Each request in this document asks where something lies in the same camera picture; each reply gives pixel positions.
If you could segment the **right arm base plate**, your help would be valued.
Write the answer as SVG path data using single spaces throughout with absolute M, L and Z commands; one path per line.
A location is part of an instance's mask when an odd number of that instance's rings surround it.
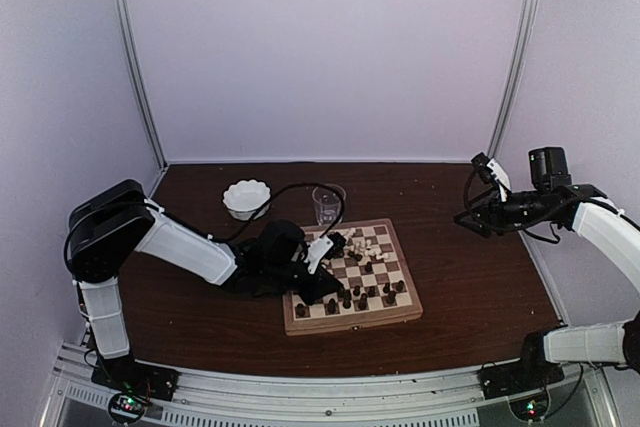
M 479 382 L 486 400 L 544 389 L 565 378 L 558 364 L 525 368 L 520 361 L 482 366 Z

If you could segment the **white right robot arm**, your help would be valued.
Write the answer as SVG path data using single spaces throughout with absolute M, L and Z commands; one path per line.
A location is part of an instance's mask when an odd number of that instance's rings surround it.
M 464 209 L 455 224 L 489 238 L 508 233 L 531 233 L 547 223 L 575 233 L 599 250 L 629 280 L 639 284 L 639 226 L 591 184 L 576 184 L 561 147 L 529 151 L 530 191 L 515 192 L 496 159 L 479 153 L 471 160 L 469 182 L 480 179 L 487 190 L 463 197 Z M 601 363 L 619 369 L 639 368 L 639 319 L 561 327 L 533 333 L 523 345 L 512 377 L 519 387 L 535 387 L 551 371 L 551 364 Z

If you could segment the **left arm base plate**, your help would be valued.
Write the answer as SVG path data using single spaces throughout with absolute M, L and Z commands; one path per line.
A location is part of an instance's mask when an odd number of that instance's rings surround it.
M 144 399 L 171 401 L 179 373 L 170 368 L 139 364 L 107 364 L 96 367 L 91 375 L 94 384 L 134 394 Z

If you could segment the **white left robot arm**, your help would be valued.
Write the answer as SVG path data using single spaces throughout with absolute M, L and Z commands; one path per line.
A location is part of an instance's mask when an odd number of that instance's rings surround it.
M 121 390 L 133 391 L 143 383 L 144 371 L 129 357 L 118 287 L 119 270 L 132 253 L 156 257 L 229 292 L 262 297 L 293 291 L 311 305 L 341 289 L 324 263 L 346 243 L 332 226 L 307 240 L 288 220 L 270 221 L 257 237 L 242 242 L 215 237 L 173 216 L 127 179 L 72 211 L 63 259 L 98 355 L 106 360 L 106 376 Z

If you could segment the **dark chess pawn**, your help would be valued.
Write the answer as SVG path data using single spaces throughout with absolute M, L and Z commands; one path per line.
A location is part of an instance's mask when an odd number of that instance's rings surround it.
M 386 304 L 394 306 L 396 304 L 396 292 L 390 291 L 386 296 Z

